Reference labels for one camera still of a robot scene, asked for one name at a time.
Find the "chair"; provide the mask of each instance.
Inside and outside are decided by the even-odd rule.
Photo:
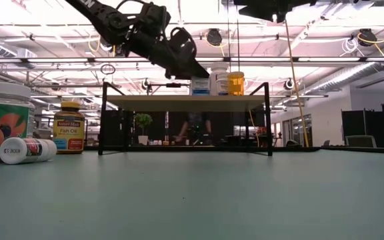
[[[346,136],[346,145],[348,147],[370,147],[376,148],[376,142],[373,136]]]

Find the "potted plant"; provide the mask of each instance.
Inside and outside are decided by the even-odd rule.
[[[149,114],[138,113],[134,116],[134,122],[142,130],[142,135],[139,136],[139,144],[147,145],[148,136],[145,135],[145,128],[152,123],[152,117]]]

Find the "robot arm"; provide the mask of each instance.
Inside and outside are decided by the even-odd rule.
[[[144,57],[166,69],[167,78],[209,76],[195,60],[196,44],[184,28],[174,28],[167,40],[165,29],[171,16],[164,6],[130,0],[142,3],[142,10],[139,14],[123,14],[117,9],[127,1],[115,9],[96,0],[66,0],[90,20],[106,43],[116,45],[121,55],[128,57],[133,52]]]

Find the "shelf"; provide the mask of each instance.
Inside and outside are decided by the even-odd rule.
[[[107,96],[110,103],[127,111],[244,112],[262,106],[257,96]]]

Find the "teal table surface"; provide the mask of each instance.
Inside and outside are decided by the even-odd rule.
[[[4,239],[384,239],[384,155],[84,152],[0,165]]]

